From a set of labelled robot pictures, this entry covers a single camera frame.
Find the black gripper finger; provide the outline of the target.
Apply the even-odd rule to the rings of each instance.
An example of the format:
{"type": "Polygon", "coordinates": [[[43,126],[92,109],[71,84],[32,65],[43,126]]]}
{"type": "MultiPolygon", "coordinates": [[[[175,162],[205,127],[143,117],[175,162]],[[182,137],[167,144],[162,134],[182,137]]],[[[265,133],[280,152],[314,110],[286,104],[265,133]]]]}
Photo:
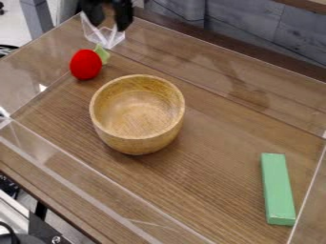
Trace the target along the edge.
{"type": "Polygon", "coordinates": [[[98,26],[104,21],[103,11],[104,0],[78,0],[79,9],[86,13],[94,26],[98,26]]]}
{"type": "Polygon", "coordinates": [[[126,31],[134,21],[134,7],[131,0],[113,0],[115,21],[119,31],[126,31]]]}

